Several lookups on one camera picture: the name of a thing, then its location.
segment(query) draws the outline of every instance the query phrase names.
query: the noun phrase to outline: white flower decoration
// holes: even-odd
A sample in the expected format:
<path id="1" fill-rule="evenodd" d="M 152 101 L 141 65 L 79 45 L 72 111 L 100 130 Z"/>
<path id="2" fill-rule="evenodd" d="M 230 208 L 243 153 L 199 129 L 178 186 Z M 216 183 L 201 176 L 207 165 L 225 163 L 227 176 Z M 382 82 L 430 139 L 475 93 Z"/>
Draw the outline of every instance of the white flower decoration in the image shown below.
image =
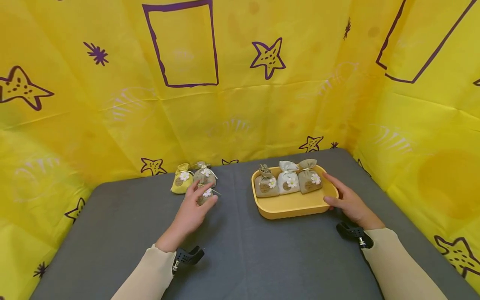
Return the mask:
<path id="1" fill-rule="evenodd" d="M 209 169 L 203 169 L 200 171 L 200 173 L 204 174 L 206 177 L 209 177 L 210 176 L 210 170 Z"/>
<path id="2" fill-rule="evenodd" d="M 297 186 L 297 181 L 294 178 L 289 178 L 287 180 L 287 185 L 289 188 L 294 188 Z"/>
<path id="3" fill-rule="evenodd" d="M 271 178 L 269 183 L 268 183 L 268 186 L 272 189 L 276 186 L 276 179 L 275 178 Z"/>
<path id="4" fill-rule="evenodd" d="M 179 178 L 181 181 L 187 181 L 187 179 L 190 178 L 190 174 L 188 172 L 182 172 L 180 173 Z"/>
<path id="5" fill-rule="evenodd" d="M 212 189 L 208 189 L 204 192 L 204 198 L 210 197 L 212 195 Z"/>
<path id="6" fill-rule="evenodd" d="M 320 184 L 320 182 L 322 182 L 322 181 L 320 180 L 320 176 L 318 176 L 317 173 L 313 174 L 312 177 L 311 177 L 311 179 L 312 179 L 312 183 L 315 183 L 315 184 Z"/>

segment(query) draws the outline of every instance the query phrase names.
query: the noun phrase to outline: yellow fabric curtain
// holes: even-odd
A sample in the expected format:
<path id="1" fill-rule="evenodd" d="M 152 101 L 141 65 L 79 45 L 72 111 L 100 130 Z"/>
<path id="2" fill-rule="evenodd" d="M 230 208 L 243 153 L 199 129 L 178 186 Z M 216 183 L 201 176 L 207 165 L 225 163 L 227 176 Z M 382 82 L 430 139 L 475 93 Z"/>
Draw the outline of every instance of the yellow fabric curtain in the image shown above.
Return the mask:
<path id="1" fill-rule="evenodd" d="M 0 0 L 0 296 L 103 182 L 335 147 L 480 291 L 476 2 Z"/>

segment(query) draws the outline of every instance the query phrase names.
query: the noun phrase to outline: purple rectangle outline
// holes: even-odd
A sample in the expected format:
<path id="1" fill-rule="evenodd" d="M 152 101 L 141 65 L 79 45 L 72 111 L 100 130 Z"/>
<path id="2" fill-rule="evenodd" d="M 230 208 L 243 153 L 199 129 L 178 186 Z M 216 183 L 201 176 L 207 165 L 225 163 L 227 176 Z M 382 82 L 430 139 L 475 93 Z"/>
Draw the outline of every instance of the purple rectangle outline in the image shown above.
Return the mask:
<path id="1" fill-rule="evenodd" d="M 212 27 L 212 41 L 213 41 L 213 54 L 215 58 L 215 73 L 216 73 L 216 83 L 206 83 L 206 84 L 169 84 L 167 75 L 165 74 L 165 66 L 160 59 L 160 50 L 158 49 L 158 45 L 156 43 L 156 34 L 152 28 L 152 24 L 150 22 L 150 16 L 148 15 L 149 12 L 173 12 L 179 10 L 185 10 L 188 8 L 194 8 L 199 6 L 208 5 L 208 9 L 210 11 L 210 24 Z M 180 2 L 180 3 L 172 3 L 166 5 L 150 5 L 150 4 L 142 4 L 144 9 L 145 18 L 147 20 L 148 29 L 150 30 L 150 35 L 152 37 L 153 46 L 156 52 L 156 58 L 158 59 L 158 63 L 160 64 L 160 69 L 162 71 L 163 80 L 165 81 L 165 85 L 168 87 L 194 87 L 198 85 L 218 85 L 218 61 L 216 58 L 216 47 L 215 47 L 215 33 L 213 29 L 213 0 L 195 0 L 190 2 Z"/>
<path id="2" fill-rule="evenodd" d="M 400 17 L 402 16 L 402 12 L 403 12 L 403 8 L 405 6 L 405 2 L 407 2 L 407 0 L 403 0 L 402 1 L 402 5 L 400 6 L 400 9 L 398 10 L 398 13 L 393 21 L 393 24 L 392 24 L 392 27 L 390 27 L 390 30 L 388 31 L 388 34 L 387 34 L 387 37 L 385 38 L 385 41 L 384 41 L 384 44 L 382 45 L 382 48 L 380 49 L 380 53 L 378 53 L 378 57 L 377 57 L 377 60 L 375 61 L 380 67 L 382 67 L 385 71 L 387 70 L 387 66 L 385 66 L 384 64 L 382 64 L 380 62 L 380 59 L 382 58 L 382 55 L 384 53 L 384 50 L 387 48 L 387 45 L 388 45 L 388 39 L 390 38 L 391 34 L 393 33 L 393 30 L 395 29 L 396 27 L 396 24 L 398 22 L 398 20 L 400 19 Z M 462 19 L 465 17 L 465 15 L 467 14 L 467 12 L 470 10 L 470 8 L 477 2 L 477 0 L 470 0 L 470 4 L 467 6 L 467 8 L 463 11 L 463 13 L 460 15 L 460 17 L 458 18 L 458 20 L 455 22 L 455 24 L 452 26 L 452 28 L 450 28 L 450 30 L 448 31 L 447 35 L 442 39 L 442 41 L 440 42 L 440 44 L 438 45 L 438 47 L 435 49 L 435 51 L 432 53 L 432 55 L 430 55 L 430 57 L 428 58 L 428 60 L 425 62 L 425 64 L 422 66 L 422 68 L 420 68 L 420 71 L 417 73 L 417 75 L 412 79 L 412 80 L 406 80 L 406 79 L 400 79 L 400 78 L 396 78 L 396 77 L 393 77 L 387 73 L 385 73 L 385 76 L 387 76 L 388 78 L 390 78 L 391 80 L 394 80 L 394 81 L 398 81 L 398 82 L 403 82 L 403 83 L 407 83 L 407 84 L 414 84 L 418 78 L 423 74 L 423 72 L 427 69 L 427 67 L 431 64 L 431 62 L 433 61 L 433 59 L 437 56 L 438 52 L 440 52 L 440 49 L 442 49 L 442 47 L 444 46 L 445 42 L 448 40 L 448 38 L 450 37 L 450 35 L 452 34 L 452 32 L 455 30 L 455 28 L 458 26 L 458 24 L 460 23 L 460 21 L 462 21 Z"/>

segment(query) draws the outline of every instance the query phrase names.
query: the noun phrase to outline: hand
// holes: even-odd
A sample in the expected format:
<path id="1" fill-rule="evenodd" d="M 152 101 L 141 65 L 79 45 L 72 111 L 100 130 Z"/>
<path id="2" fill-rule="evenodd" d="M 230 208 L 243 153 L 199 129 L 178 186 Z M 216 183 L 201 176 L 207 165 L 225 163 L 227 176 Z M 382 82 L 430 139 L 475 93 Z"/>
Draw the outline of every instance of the hand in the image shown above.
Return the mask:
<path id="1" fill-rule="evenodd" d="M 215 205 L 218 196 L 210 197 L 202 206 L 197 204 L 197 199 L 203 193 L 212 187 L 213 183 L 209 183 L 198 188 L 198 180 L 188 187 L 185 199 L 180 205 L 179 211 L 175 216 L 170 227 L 156 241 L 155 247 L 163 252 L 175 252 L 182 244 L 185 238 L 197 230 L 205 220 L 207 212 Z"/>
<path id="2" fill-rule="evenodd" d="M 323 176 L 333 183 L 340 192 L 340 199 L 330 196 L 324 197 L 324 201 L 328 205 L 341 208 L 350 220 L 363 227 L 364 230 L 385 228 L 385 224 L 351 188 L 327 173 L 323 173 Z"/>

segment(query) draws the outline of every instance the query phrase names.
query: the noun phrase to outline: black clip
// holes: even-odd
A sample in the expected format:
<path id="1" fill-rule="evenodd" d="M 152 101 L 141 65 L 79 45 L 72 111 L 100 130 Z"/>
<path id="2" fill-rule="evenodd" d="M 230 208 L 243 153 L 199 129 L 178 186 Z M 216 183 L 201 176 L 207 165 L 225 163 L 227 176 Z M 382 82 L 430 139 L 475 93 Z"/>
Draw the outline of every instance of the black clip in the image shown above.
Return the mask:
<path id="1" fill-rule="evenodd" d="M 336 230 L 344 239 L 357 240 L 362 249 L 373 247 L 373 240 L 365 234 L 362 227 L 349 226 L 346 222 L 341 222 L 336 225 Z"/>
<path id="2" fill-rule="evenodd" d="M 190 252 L 187 252 L 183 248 L 178 248 L 177 256 L 175 256 L 175 260 L 173 261 L 172 266 L 173 275 L 175 275 L 176 271 L 178 270 L 178 266 L 180 263 L 194 265 L 197 264 L 197 262 L 199 262 L 204 255 L 205 252 L 200 249 L 199 246 L 195 246 L 195 248 Z"/>

